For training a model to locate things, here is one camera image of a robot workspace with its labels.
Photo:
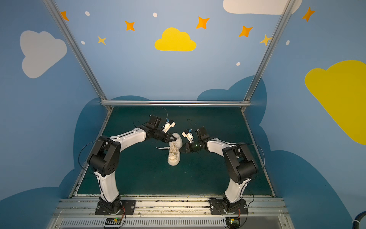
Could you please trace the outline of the white sneaker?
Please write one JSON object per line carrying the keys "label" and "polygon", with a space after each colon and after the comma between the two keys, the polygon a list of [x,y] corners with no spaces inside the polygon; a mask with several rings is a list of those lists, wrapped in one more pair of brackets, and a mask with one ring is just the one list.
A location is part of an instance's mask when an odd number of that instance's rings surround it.
{"label": "white sneaker", "polygon": [[183,146],[183,141],[178,133],[173,133],[173,136],[176,138],[176,140],[169,143],[168,164],[171,166],[176,166],[180,162],[179,149]]}

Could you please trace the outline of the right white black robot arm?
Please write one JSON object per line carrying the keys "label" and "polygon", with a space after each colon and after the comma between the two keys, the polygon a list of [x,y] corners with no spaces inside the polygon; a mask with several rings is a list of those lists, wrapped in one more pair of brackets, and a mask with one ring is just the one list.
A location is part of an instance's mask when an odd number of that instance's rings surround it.
{"label": "right white black robot arm", "polygon": [[248,183],[259,173],[258,165],[246,143],[230,143],[218,138],[212,138],[204,127],[195,130],[198,136],[194,140],[192,129],[183,131],[182,136],[188,139],[179,151],[192,153],[206,150],[222,156],[230,176],[228,188],[222,199],[210,200],[211,214],[240,214],[248,213],[248,205],[243,199],[243,193]]}

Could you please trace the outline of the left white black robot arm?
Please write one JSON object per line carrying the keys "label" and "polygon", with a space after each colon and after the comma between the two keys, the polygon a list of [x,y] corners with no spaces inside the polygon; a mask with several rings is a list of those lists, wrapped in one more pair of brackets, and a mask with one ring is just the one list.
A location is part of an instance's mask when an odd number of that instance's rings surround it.
{"label": "left white black robot arm", "polygon": [[169,118],[161,119],[150,115],[147,123],[134,128],[126,133],[116,136],[100,136],[93,141],[94,147],[87,158],[89,167],[96,176],[100,197],[97,203],[95,215],[132,215],[134,202],[123,202],[117,189],[115,171],[118,168],[120,153],[150,138],[170,143],[177,138],[169,133],[175,122]]}

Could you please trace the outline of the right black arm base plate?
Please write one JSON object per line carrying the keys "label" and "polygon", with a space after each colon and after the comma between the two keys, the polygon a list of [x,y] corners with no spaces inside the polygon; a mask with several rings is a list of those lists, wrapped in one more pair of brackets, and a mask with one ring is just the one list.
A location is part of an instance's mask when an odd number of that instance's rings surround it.
{"label": "right black arm base plate", "polygon": [[210,198],[208,202],[212,215],[239,215],[248,213],[248,206],[244,199],[231,203],[227,199]]}

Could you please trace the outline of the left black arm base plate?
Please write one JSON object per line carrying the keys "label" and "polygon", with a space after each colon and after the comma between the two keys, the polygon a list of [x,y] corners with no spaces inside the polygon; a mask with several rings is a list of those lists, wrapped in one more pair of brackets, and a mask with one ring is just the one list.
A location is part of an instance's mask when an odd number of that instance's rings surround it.
{"label": "left black arm base plate", "polygon": [[97,203],[95,215],[133,215],[136,200],[120,200],[116,199],[112,203],[101,199]]}

